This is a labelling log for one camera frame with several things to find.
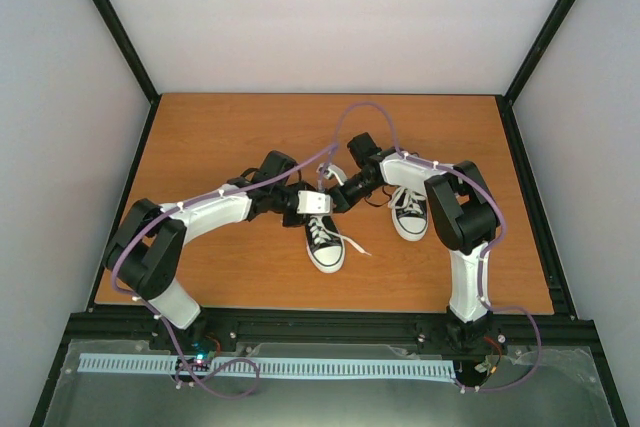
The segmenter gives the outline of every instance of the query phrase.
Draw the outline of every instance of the black sneaker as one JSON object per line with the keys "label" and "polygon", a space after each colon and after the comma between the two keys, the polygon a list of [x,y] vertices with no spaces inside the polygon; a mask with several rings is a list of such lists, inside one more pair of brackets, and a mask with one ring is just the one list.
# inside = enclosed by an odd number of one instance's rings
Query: black sneaker
{"label": "black sneaker", "polygon": [[312,215],[304,226],[307,253],[320,272],[333,274],[344,264],[344,242],[330,216]]}
{"label": "black sneaker", "polygon": [[427,198],[406,187],[398,187],[389,201],[391,219],[403,239],[416,242],[427,233]]}

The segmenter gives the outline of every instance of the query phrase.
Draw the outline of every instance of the white enclosure wall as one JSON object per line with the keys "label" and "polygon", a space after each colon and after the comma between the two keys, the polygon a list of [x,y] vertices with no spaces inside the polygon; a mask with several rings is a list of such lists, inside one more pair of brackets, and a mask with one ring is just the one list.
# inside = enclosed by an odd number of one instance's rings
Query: white enclosure wall
{"label": "white enclosure wall", "polygon": [[571,293],[640,425],[640,0],[577,0],[515,112]]}
{"label": "white enclosure wall", "polygon": [[91,0],[0,0],[0,423],[83,310],[148,103]]}
{"label": "white enclosure wall", "polygon": [[111,0],[160,92],[502,94],[556,0]]}

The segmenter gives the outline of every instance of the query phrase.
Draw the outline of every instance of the orange wooden tabletop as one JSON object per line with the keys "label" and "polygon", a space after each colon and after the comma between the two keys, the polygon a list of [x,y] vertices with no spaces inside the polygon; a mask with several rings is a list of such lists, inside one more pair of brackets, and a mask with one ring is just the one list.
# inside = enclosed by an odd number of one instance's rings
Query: orange wooden tabletop
{"label": "orange wooden tabletop", "polygon": [[[351,103],[374,100],[391,113],[403,148],[426,159],[477,164],[508,222],[505,241],[489,263],[494,305],[519,304],[553,313],[500,117],[490,96],[165,94],[153,124],[129,205],[147,197],[175,202],[211,191],[270,150],[302,161],[328,145],[335,123]],[[357,171],[346,148],[369,132],[382,148],[389,128],[375,109],[346,120],[335,163]],[[303,172],[315,185],[315,167]],[[373,201],[386,198],[379,192]],[[285,229],[281,216],[264,214],[228,225],[189,243],[178,279],[202,305],[225,307],[442,312],[451,295],[447,249],[430,226],[419,242],[395,232],[391,211],[359,203],[334,220],[372,256],[347,246],[335,274],[319,272],[307,257],[303,228]],[[102,279],[96,302],[129,303]]]}

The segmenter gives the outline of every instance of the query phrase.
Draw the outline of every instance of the black frame corner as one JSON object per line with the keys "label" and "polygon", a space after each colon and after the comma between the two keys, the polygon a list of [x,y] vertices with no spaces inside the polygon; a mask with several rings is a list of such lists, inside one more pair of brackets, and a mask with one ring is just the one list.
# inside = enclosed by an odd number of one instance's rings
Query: black frame corner
{"label": "black frame corner", "polygon": [[516,99],[524,89],[525,84],[533,74],[538,62],[542,59],[547,47],[556,35],[556,32],[562,25],[565,17],[573,7],[576,0],[557,0],[549,17],[542,26],[540,33],[536,37],[531,49],[527,53],[522,65],[518,69],[516,76],[514,77],[507,93],[504,94],[506,100],[506,107],[512,107],[515,104]]}
{"label": "black frame corner", "polygon": [[536,186],[536,181],[531,170],[529,157],[522,142],[518,122],[513,109],[509,108],[507,100],[501,95],[496,96],[498,112],[502,120],[502,126],[511,152],[511,158],[520,184],[520,191],[527,209],[533,238],[538,249],[542,270],[549,288],[549,296],[556,314],[577,316],[569,284],[562,270],[558,250],[549,227],[549,221],[542,205],[542,199]]}
{"label": "black frame corner", "polygon": [[129,65],[133,76],[138,81],[138,84],[144,92],[144,95],[147,97],[147,100],[152,104],[157,102],[160,98],[158,91],[153,86],[153,82],[151,82],[151,78],[149,77],[149,74],[147,74],[147,70],[144,68],[144,65],[142,65],[142,60],[140,60],[136,49],[133,47],[127,31],[124,30],[124,26],[122,25],[122,22],[120,22],[120,18],[118,17],[116,10],[113,8],[113,5],[111,5],[111,1],[93,0],[93,3],[102,16],[102,20],[109,29],[109,32],[111,32],[113,40],[118,44],[118,48],[120,49],[122,56]]}

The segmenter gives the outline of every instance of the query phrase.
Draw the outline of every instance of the purple cable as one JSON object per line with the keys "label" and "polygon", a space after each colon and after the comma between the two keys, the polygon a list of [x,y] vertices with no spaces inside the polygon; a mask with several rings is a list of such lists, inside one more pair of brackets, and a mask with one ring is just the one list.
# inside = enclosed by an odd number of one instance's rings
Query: purple cable
{"label": "purple cable", "polygon": [[[396,132],[396,126],[393,124],[393,120],[391,119],[389,112],[387,112],[385,108],[382,107],[380,104],[370,100],[363,100],[362,102],[356,102],[355,104],[351,104],[349,107],[345,109],[345,111],[340,116],[340,119],[338,120],[338,124],[336,125],[336,130],[334,130],[333,132],[333,138],[331,139],[331,144],[338,145],[338,134],[340,133],[340,129],[342,128],[342,124],[344,123],[344,119],[347,117],[347,115],[349,115],[353,110],[357,109],[358,107],[364,107],[364,106],[374,107],[378,109],[378,111],[382,115],[384,115],[391,129],[391,139],[393,140],[393,146],[396,149],[396,152],[400,153],[400,143],[398,142],[398,133]],[[324,192],[324,177],[323,177],[323,174],[325,172],[324,169],[326,166],[331,165],[331,163],[333,162],[333,156],[335,155],[335,153],[336,153],[335,150],[333,152],[330,152],[329,157],[327,158],[327,161],[324,164],[320,165],[320,167],[318,168],[318,190],[320,192]]]}
{"label": "purple cable", "polygon": [[[337,148],[338,148],[337,144],[328,145],[327,147],[322,149],[320,152],[318,152],[318,153],[314,154],[313,156],[309,157],[304,162],[301,162],[300,164],[296,165],[292,169],[289,169],[286,172],[283,172],[282,174],[277,175],[276,177],[274,177],[272,179],[265,180],[263,182],[258,182],[257,184],[252,184],[252,185],[249,185],[247,187],[242,187],[242,188],[237,188],[237,189],[230,189],[230,190],[225,191],[224,195],[234,195],[234,194],[240,194],[242,192],[249,192],[251,190],[259,189],[260,187],[264,187],[266,185],[270,185],[270,184],[273,184],[275,182],[278,182],[279,180],[282,180],[282,179],[290,176],[291,174],[297,172],[298,170],[303,169],[307,165],[309,165],[312,162],[318,160],[323,155],[331,154]],[[216,199],[218,197],[220,197],[220,192],[218,192],[217,190],[214,190],[212,192],[208,192],[206,194],[202,194],[202,195],[199,195],[197,197],[193,197],[193,198],[191,198],[189,200],[184,201],[182,207],[183,208],[184,207],[191,207],[192,205],[197,204],[199,202],[204,202],[204,201],[207,201],[207,200]],[[120,272],[120,268],[122,267],[122,264],[124,263],[124,260],[129,256],[129,254],[131,253],[133,248],[136,245],[138,245],[138,243],[140,243],[142,241],[142,239],[144,239],[145,235],[147,235],[156,225],[158,225],[164,219],[166,219],[170,215],[175,214],[179,210],[180,210],[180,207],[176,206],[176,207],[172,207],[171,209],[167,210],[166,212],[163,212],[162,214],[160,214],[158,217],[156,217],[151,222],[149,222],[142,230],[140,230],[140,232],[138,232],[138,234],[124,248],[124,250],[122,251],[122,254],[120,254],[120,257],[118,257],[118,260],[116,260],[116,263],[113,266],[113,270],[111,271],[111,287],[113,287],[114,290],[116,290],[117,292],[123,293],[123,294],[129,294],[129,295],[130,294],[135,294],[135,292],[133,292],[132,290],[122,289],[117,284],[118,272]]]}
{"label": "purple cable", "polygon": [[[498,204],[496,203],[496,201],[493,199],[493,197],[491,197],[491,195],[489,195],[489,193],[484,190],[482,187],[480,187],[480,185],[478,185],[477,182],[475,182],[473,179],[470,179],[469,177],[467,177],[466,175],[464,175],[461,172],[458,172],[455,169],[452,169],[451,167],[447,166],[447,165],[442,165],[442,164],[436,164],[435,162],[431,162],[429,160],[424,160],[421,159],[420,157],[415,157],[412,155],[407,155],[406,157],[407,160],[409,160],[410,162],[413,162],[414,164],[418,164],[418,165],[423,165],[425,167],[429,167],[431,169],[436,169],[436,170],[441,170],[443,172],[448,172],[450,174],[455,175],[456,177],[458,177],[459,179],[462,179],[463,182],[466,182],[467,184],[469,184],[476,192],[478,192],[491,206],[491,208],[493,209],[493,211],[496,214],[496,217],[498,217],[498,221],[500,222],[500,234],[498,235],[498,237],[496,237],[495,239],[493,239],[491,242],[489,242],[481,251],[480,251],[480,255],[479,255],[479,260],[478,260],[478,278],[477,278],[477,288],[478,288],[478,294],[480,295],[480,302],[482,303],[482,305],[487,308],[488,310],[492,311],[492,312],[506,312],[506,311],[512,311],[512,310],[518,310],[520,312],[522,312],[524,315],[527,316],[527,318],[529,319],[529,322],[531,322],[531,326],[533,327],[533,331],[535,333],[536,336],[536,344],[538,346],[538,355],[536,355],[536,360],[533,364],[533,367],[531,367],[531,370],[529,370],[529,372],[527,372],[521,379],[516,380],[515,382],[512,382],[510,384],[507,385],[503,385],[501,387],[492,387],[492,388],[483,388],[483,389],[479,389],[478,392],[484,392],[484,393],[493,393],[493,392],[503,392],[505,390],[511,389],[513,387],[516,387],[524,382],[526,382],[527,380],[529,380],[531,378],[531,376],[533,374],[535,374],[535,372],[538,370],[538,368],[540,367],[540,360],[541,360],[541,351],[542,351],[542,339],[540,338],[540,329],[538,328],[538,324],[536,323],[535,319],[533,318],[533,315],[531,315],[531,313],[529,313],[529,311],[527,309],[525,309],[524,307],[520,307],[518,305],[513,305],[513,306],[507,306],[507,307],[493,307],[491,304],[487,303],[486,301],[482,300],[484,298],[484,288],[483,288],[483,283],[482,283],[482,275],[484,272],[484,262],[485,262],[485,258],[486,255],[489,253],[489,251],[491,249],[493,249],[496,245],[498,245],[500,242],[502,242],[502,239],[504,239],[505,234],[507,233],[507,221],[504,218],[504,215],[502,214],[502,211],[500,210],[500,208],[498,207]],[[455,380],[456,385],[458,385],[458,387],[460,388],[464,388],[464,386],[456,379]]]}
{"label": "purple cable", "polygon": [[[325,147],[324,149],[322,149],[320,152],[314,154],[313,156],[309,157],[307,160],[305,160],[304,162],[301,162],[300,164],[296,165],[295,167],[293,167],[292,169],[289,169],[288,171],[272,178],[269,180],[265,180],[263,182],[258,182],[257,184],[253,184],[250,185],[248,187],[242,187],[242,188],[238,188],[238,189],[230,189],[228,191],[225,191],[224,194],[225,195],[234,195],[234,194],[239,194],[242,192],[249,192],[251,190],[254,189],[259,189],[260,187],[264,187],[266,185],[269,184],[273,184],[275,182],[278,182],[279,180],[282,180],[288,176],[290,176],[291,174],[303,169],[304,167],[306,167],[307,165],[311,164],[312,162],[318,160],[320,157],[322,157],[325,154],[329,154],[332,155],[335,150],[338,148],[337,144],[330,144],[327,147]],[[218,191],[212,191],[203,195],[199,195],[197,197],[193,197],[192,199],[189,199],[187,201],[185,201],[182,204],[182,207],[190,207],[194,204],[197,204],[199,202],[204,202],[207,200],[212,200],[212,199],[216,199],[220,197],[220,192]],[[118,272],[120,272],[120,269],[122,268],[122,264],[124,263],[125,259],[129,256],[129,254],[131,253],[131,251],[134,249],[134,247],[136,245],[138,245],[138,243],[140,243],[142,241],[142,239],[144,239],[145,235],[147,233],[149,233],[149,231],[151,231],[156,225],[158,225],[160,222],[162,222],[164,219],[166,219],[167,217],[169,217],[170,215],[175,214],[176,212],[178,212],[180,210],[180,207],[173,207],[169,210],[167,210],[166,212],[163,212],[162,214],[160,214],[158,217],[156,217],[155,219],[153,219],[151,222],[149,222],[149,224],[147,224],[142,230],[140,230],[140,232],[138,232],[138,234],[131,240],[131,242],[129,242],[129,244],[123,249],[122,253],[120,254],[120,256],[118,257],[118,260],[116,261],[115,265],[113,266],[113,269],[111,271],[111,287],[113,287],[113,289],[117,292],[120,292],[122,294],[136,294],[133,290],[130,289],[123,289],[120,286],[118,286],[117,283],[117,279],[118,279]],[[187,370],[187,372],[189,372],[189,375],[191,376],[191,378],[194,380],[194,382],[196,384],[198,384],[200,387],[202,387],[205,391],[209,392],[210,394],[222,398],[222,399],[228,399],[228,400],[234,400],[234,399],[241,399],[243,397],[246,397],[247,395],[251,394],[252,392],[254,392],[258,386],[258,382],[260,380],[260,369],[258,367],[258,365],[246,358],[238,358],[238,359],[232,359],[228,362],[225,362],[224,364],[220,365],[216,370],[214,370],[213,372],[211,372],[210,374],[208,374],[206,377],[204,377],[203,379],[200,379],[191,369],[191,366],[189,365],[189,363],[187,362],[184,353],[182,351],[182,349],[180,348],[180,343],[178,342],[178,339],[176,338],[176,334],[173,331],[173,327],[171,325],[171,323],[166,320],[164,317],[161,316],[160,312],[158,312],[150,303],[148,303],[146,300],[141,299],[144,302],[144,305],[146,305],[146,307],[154,314],[154,315],[160,315],[160,320],[162,321],[162,323],[164,324],[164,326],[167,329],[167,332],[169,333],[169,337],[171,338],[171,341],[173,342],[173,346],[176,349],[176,352],[178,353],[178,357],[180,358],[180,361],[184,364],[185,369]],[[235,395],[235,396],[229,396],[226,394],[222,394],[220,392],[217,392],[213,389],[210,389],[209,387],[207,387],[205,385],[205,381],[210,379],[211,377],[213,377],[215,374],[217,374],[218,372],[220,372],[221,370],[227,368],[228,366],[237,363],[237,362],[244,362],[244,363],[248,363],[255,371],[256,373],[256,379],[255,382],[253,383],[253,385],[245,392]]]}
{"label": "purple cable", "polygon": [[[257,188],[260,188],[260,187],[264,187],[265,185],[272,184],[272,183],[277,182],[277,181],[279,181],[279,180],[291,175],[292,173],[297,172],[298,170],[306,167],[307,165],[309,165],[313,161],[315,161],[318,158],[320,158],[322,155],[328,154],[327,162],[322,164],[320,166],[320,168],[318,169],[318,187],[322,191],[323,190],[324,168],[327,165],[331,165],[333,157],[335,155],[335,152],[338,149],[338,142],[337,142],[338,141],[338,134],[340,132],[342,124],[344,123],[345,117],[351,111],[353,111],[354,109],[356,109],[358,107],[361,107],[361,106],[365,106],[365,105],[368,105],[368,106],[371,106],[371,107],[375,107],[378,111],[380,111],[385,116],[385,119],[387,120],[387,123],[389,124],[389,127],[391,129],[391,135],[392,135],[392,139],[393,139],[393,146],[394,146],[396,152],[398,152],[399,154],[402,154],[401,149],[400,149],[400,144],[398,143],[398,136],[397,136],[397,133],[396,133],[395,125],[394,125],[393,120],[391,119],[391,116],[389,115],[389,113],[381,105],[379,105],[379,104],[377,104],[375,102],[372,102],[372,101],[357,102],[357,103],[352,104],[351,106],[349,106],[342,113],[342,115],[340,116],[340,119],[338,120],[338,124],[336,126],[336,130],[335,130],[334,135],[333,135],[332,143],[329,146],[327,146],[326,148],[324,148],[323,150],[321,150],[320,152],[318,152],[314,156],[310,157],[309,159],[305,160],[301,164],[298,164],[293,169],[290,169],[287,172],[284,172],[283,174],[280,174],[279,176],[274,177],[273,179],[269,179],[267,181],[260,182],[258,184],[251,185],[251,186],[248,186],[248,187],[243,187],[243,188],[238,188],[238,189],[231,189],[229,191],[225,191],[224,192],[225,195],[233,195],[233,194],[238,194],[238,193],[241,193],[241,192],[248,192],[250,190],[257,189]],[[500,208],[496,204],[495,200],[493,200],[491,195],[489,195],[489,193],[486,190],[484,190],[482,187],[480,187],[480,185],[478,185],[477,182],[475,182],[473,179],[470,179],[466,175],[456,171],[455,169],[452,169],[449,166],[441,165],[441,164],[436,163],[436,162],[432,162],[432,161],[428,161],[428,160],[425,160],[425,159],[421,159],[420,157],[407,155],[405,158],[407,160],[409,160],[410,162],[413,162],[415,164],[419,164],[419,165],[426,166],[428,168],[432,168],[432,169],[440,170],[440,171],[443,171],[443,172],[451,173],[451,174],[455,175],[456,177],[462,179],[464,182],[469,184],[474,190],[476,190],[489,203],[489,205],[491,206],[491,208],[495,212],[496,217],[498,217],[498,220],[499,220],[500,225],[501,225],[500,234],[493,241],[491,241],[489,244],[487,244],[482,249],[482,251],[480,251],[480,255],[479,255],[477,288],[478,288],[478,293],[480,294],[480,297],[483,298],[484,297],[484,289],[483,289],[483,283],[482,283],[482,276],[483,276],[483,272],[484,272],[485,257],[489,253],[489,251],[491,249],[493,249],[493,247],[495,247],[500,242],[502,242],[502,239],[504,238],[504,235],[505,235],[505,233],[507,231],[507,223],[506,223],[506,220],[504,218],[504,215],[502,214],[502,211],[500,210]],[[194,205],[194,204],[196,204],[198,202],[203,202],[203,201],[206,201],[206,200],[215,199],[215,198],[217,198],[219,196],[220,196],[220,193],[218,191],[209,192],[207,194],[200,195],[198,197],[194,197],[192,199],[189,199],[189,200],[185,201],[183,203],[183,208],[184,207],[190,207],[191,205]],[[169,209],[168,211],[163,212],[161,215],[159,215],[153,221],[151,221],[147,226],[145,226],[132,239],[132,241],[129,243],[129,245],[127,245],[125,247],[125,249],[122,251],[122,254],[120,254],[120,257],[118,257],[118,260],[116,261],[116,263],[115,263],[115,265],[113,267],[113,271],[111,273],[111,286],[113,287],[114,290],[116,290],[117,292],[124,293],[124,294],[134,294],[135,293],[132,290],[122,289],[117,285],[117,275],[118,275],[118,272],[120,271],[120,268],[122,267],[122,264],[124,263],[124,260],[131,253],[133,248],[139,242],[142,241],[144,236],[151,229],[153,229],[156,225],[158,225],[164,219],[166,219],[170,215],[173,215],[174,213],[178,212],[179,210],[180,210],[179,207],[173,207],[172,209]],[[538,346],[538,355],[536,356],[536,361],[535,361],[533,367],[531,368],[531,370],[529,370],[529,372],[527,372],[527,374],[524,377],[522,377],[521,379],[519,379],[519,380],[517,380],[515,382],[512,382],[511,384],[504,385],[502,387],[495,387],[495,388],[490,388],[490,389],[480,389],[479,390],[479,392],[485,392],[485,393],[501,392],[501,391],[504,391],[504,390],[507,390],[507,389],[510,389],[512,387],[516,387],[517,385],[522,384],[523,382],[528,380],[538,370],[538,368],[540,366],[540,360],[541,360],[540,359],[540,352],[542,350],[542,340],[540,338],[540,330],[538,329],[538,325],[536,324],[536,321],[533,318],[533,316],[523,307],[520,307],[520,306],[493,307],[490,304],[486,303],[484,300],[481,300],[480,302],[482,303],[482,305],[485,308],[487,308],[488,310],[491,310],[493,312],[505,312],[505,311],[518,310],[518,311],[524,313],[527,316],[527,318],[529,319],[529,321],[531,322],[531,325],[533,326],[533,330],[534,330],[535,336],[536,336],[536,344]],[[156,315],[159,314],[153,308],[153,306],[151,304],[147,303],[146,301],[144,301],[144,303],[149,308],[149,310],[154,312]],[[171,323],[169,323],[169,321],[167,321],[164,317],[160,317],[160,319],[162,320],[163,324],[167,328],[167,331],[169,332],[169,336],[171,337],[171,340],[172,340],[172,342],[174,344],[174,347],[176,348],[176,352],[178,352],[178,356],[180,357],[180,360],[185,365],[185,368],[187,369],[187,371],[189,372],[189,374],[191,375],[193,380],[200,387],[202,387],[204,390],[206,390],[207,392],[209,392],[209,393],[211,393],[211,394],[213,394],[215,396],[218,396],[218,397],[221,397],[221,398],[226,398],[226,399],[242,398],[242,397],[245,397],[245,396],[249,395],[251,392],[253,392],[255,390],[255,388],[257,387],[258,379],[260,377],[260,371],[259,371],[258,366],[254,362],[249,360],[249,359],[244,359],[244,358],[233,359],[233,360],[231,360],[229,362],[226,362],[226,363],[222,364],[214,372],[211,372],[209,375],[207,375],[203,379],[198,378],[194,374],[194,372],[191,370],[191,367],[189,366],[188,362],[186,361],[186,359],[184,357],[184,354],[182,353],[182,350],[180,349],[180,345],[178,343],[178,339],[176,338],[175,333],[173,332],[173,328],[171,326]],[[247,363],[249,363],[254,368],[254,370],[256,371],[256,381],[254,382],[254,385],[248,391],[246,391],[246,392],[244,392],[244,393],[242,393],[240,395],[237,395],[237,396],[225,396],[224,394],[220,394],[219,392],[216,392],[216,391],[214,391],[212,389],[209,389],[206,385],[204,385],[204,381],[205,380],[213,377],[216,373],[220,372],[220,370],[226,368],[228,365],[231,365],[232,363],[235,363],[235,362],[243,362],[243,361],[246,361]],[[465,387],[457,379],[455,380],[455,383],[461,388]]]}
{"label": "purple cable", "polygon": [[[337,145],[338,133],[340,132],[340,128],[342,127],[342,124],[343,124],[344,119],[347,116],[347,114],[349,114],[354,109],[356,109],[358,107],[361,107],[361,106],[365,106],[365,105],[368,105],[368,106],[371,106],[371,107],[375,107],[376,109],[378,109],[384,115],[385,119],[387,120],[387,123],[389,124],[389,128],[391,130],[391,136],[393,138],[393,146],[395,147],[396,152],[398,154],[402,155],[402,151],[400,149],[400,144],[398,142],[398,135],[396,133],[396,128],[395,128],[395,125],[393,123],[393,120],[391,119],[391,116],[384,109],[384,107],[382,107],[381,105],[379,105],[379,104],[377,104],[375,102],[371,102],[371,101],[357,102],[357,103],[349,106],[342,113],[342,115],[340,116],[340,120],[338,121],[338,125],[336,126],[336,130],[335,130],[335,132],[333,134],[332,144],[333,145]],[[333,160],[333,155],[334,154],[335,154],[335,151],[331,152],[329,154],[329,158],[327,159],[326,164],[323,164],[320,167],[320,169],[318,169],[318,187],[320,188],[320,190],[322,190],[322,188],[323,188],[323,172],[324,172],[324,168],[325,168],[326,165],[331,165],[331,162]],[[494,213],[496,214],[496,217],[498,217],[498,220],[499,220],[500,226],[501,226],[500,234],[494,240],[489,242],[480,251],[480,255],[479,255],[477,288],[478,288],[478,293],[480,295],[480,302],[482,303],[482,305],[485,308],[487,308],[488,310],[491,310],[492,312],[505,312],[505,311],[511,311],[511,310],[518,310],[518,311],[522,312],[523,314],[525,314],[527,316],[527,318],[529,319],[529,321],[531,322],[531,325],[533,326],[533,331],[534,331],[535,336],[536,336],[536,344],[538,346],[538,355],[536,356],[536,361],[533,364],[533,367],[531,368],[531,370],[529,372],[527,372],[527,374],[524,377],[522,377],[521,379],[519,379],[519,380],[517,380],[515,382],[512,382],[511,384],[504,385],[502,387],[496,387],[496,388],[490,388],[490,389],[481,389],[480,391],[485,392],[485,393],[502,392],[504,390],[507,390],[507,389],[510,389],[512,387],[516,387],[517,385],[522,384],[523,382],[525,382],[529,378],[531,378],[531,376],[538,370],[538,368],[540,366],[540,360],[541,360],[540,355],[541,355],[541,350],[542,350],[542,339],[540,338],[540,330],[538,329],[538,325],[536,324],[536,321],[533,318],[533,316],[524,307],[520,307],[520,306],[493,307],[489,303],[487,303],[484,300],[482,300],[485,297],[483,283],[482,283],[482,276],[483,276],[483,273],[484,273],[484,262],[485,262],[486,255],[489,253],[489,251],[491,249],[493,249],[496,245],[498,245],[500,242],[502,242],[502,239],[504,238],[504,236],[505,236],[505,234],[507,232],[507,222],[506,222],[506,220],[504,218],[504,215],[502,214],[502,211],[498,207],[498,204],[496,203],[496,201],[493,200],[493,197],[491,197],[491,195],[489,195],[489,193],[486,190],[484,190],[480,185],[478,185],[478,183],[475,182],[473,179],[470,179],[466,175],[458,172],[457,170],[452,169],[451,167],[446,166],[446,165],[441,165],[439,163],[428,161],[428,160],[425,160],[425,159],[421,159],[420,157],[416,157],[416,156],[412,156],[412,155],[408,155],[408,154],[406,155],[405,158],[407,160],[409,160],[410,162],[413,162],[415,164],[423,165],[423,166],[426,166],[426,167],[429,167],[429,168],[432,168],[432,169],[436,169],[436,170],[440,170],[442,172],[448,172],[450,174],[455,175],[459,179],[462,179],[462,181],[464,181],[467,184],[469,184],[474,190],[476,190],[489,203],[489,205],[493,209]],[[462,384],[460,384],[457,380],[456,380],[456,383],[460,387],[463,387]]]}

